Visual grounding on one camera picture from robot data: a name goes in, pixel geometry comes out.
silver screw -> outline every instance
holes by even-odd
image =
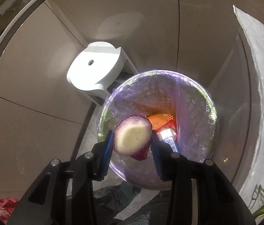
[[[85,153],[84,156],[85,156],[87,159],[89,159],[89,158],[92,158],[92,157],[94,156],[94,154],[93,154],[91,151],[89,151],[89,152]]]
[[[52,166],[56,166],[58,164],[59,164],[59,160],[58,159],[54,159],[54,160],[51,161],[51,165]]]
[[[180,154],[177,153],[177,152],[173,152],[173,153],[171,154],[171,157],[172,157],[172,158],[179,158],[179,157],[180,157]]]
[[[213,165],[213,161],[210,160],[210,159],[207,159],[207,160],[205,161],[205,164],[208,165],[208,166],[212,166],[212,165]]]

red patterned fabric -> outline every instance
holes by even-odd
[[[18,204],[18,200],[14,198],[0,199],[0,220],[7,224],[8,218]]]

orange netting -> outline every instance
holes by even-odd
[[[169,113],[152,115],[149,116],[148,119],[152,124],[153,130],[159,129],[161,126],[168,123],[170,120],[176,121],[176,117]]]

plastic wrapper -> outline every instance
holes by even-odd
[[[176,148],[190,160],[202,162],[211,156],[217,134],[214,103],[200,84],[176,72],[154,70],[133,76],[119,86],[103,106],[98,139],[103,141],[121,119],[130,115],[152,116],[169,113],[176,117]],[[136,186],[164,190],[156,173],[152,154],[137,161],[113,152],[110,167]]]

barcode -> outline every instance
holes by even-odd
[[[165,139],[164,142],[168,143],[171,146],[173,152],[178,152],[173,137]]]

